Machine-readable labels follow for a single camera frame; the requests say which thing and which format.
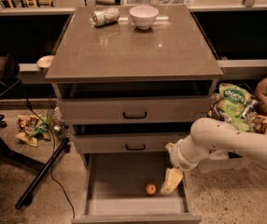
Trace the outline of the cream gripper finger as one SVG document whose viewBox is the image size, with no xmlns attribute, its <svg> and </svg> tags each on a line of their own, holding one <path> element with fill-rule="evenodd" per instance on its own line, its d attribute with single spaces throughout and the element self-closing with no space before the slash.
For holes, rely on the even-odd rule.
<svg viewBox="0 0 267 224">
<path fill-rule="evenodd" d="M 172 151 L 174 150 L 175 145 L 173 143 L 168 143 L 165 145 L 165 149 L 169 152 L 172 153 Z"/>
<path fill-rule="evenodd" d="M 176 168 L 168 168 L 165 172 L 164 182 L 161 187 L 162 195 L 171 194 L 183 179 L 183 173 Z"/>
</svg>

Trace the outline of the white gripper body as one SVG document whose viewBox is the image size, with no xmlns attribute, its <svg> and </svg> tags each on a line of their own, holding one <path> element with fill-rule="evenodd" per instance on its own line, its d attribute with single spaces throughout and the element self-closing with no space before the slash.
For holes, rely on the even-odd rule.
<svg viewBox="0 0 267 224">
<path fill-rule="evenodd" d="M 173 167 L 181 172 L 195 168 L 198 164 L 198 161 L 196 161 L 198 150 L 194 143 L 187 139 L 181 139 L 174 145 L 174 150 L 169 153 Z"/>
</svg>

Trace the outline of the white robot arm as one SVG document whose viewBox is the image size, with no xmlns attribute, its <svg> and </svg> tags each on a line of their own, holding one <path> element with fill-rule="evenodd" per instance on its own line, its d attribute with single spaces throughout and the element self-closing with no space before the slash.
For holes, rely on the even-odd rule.
<svg viewBox="0 0 267 224">
<path fill-rule="evenodd" d="M 200 161 L 223 152 L 232 152 L 267 168 L 267 134 L 236 130 L 231 124 L 210 118 L 194 121 L 190 134 L 165 146 L 172 168 L 165 173 L 161 194 L 171 194 L 183 179 L 183 174 Z"/>
</svg>

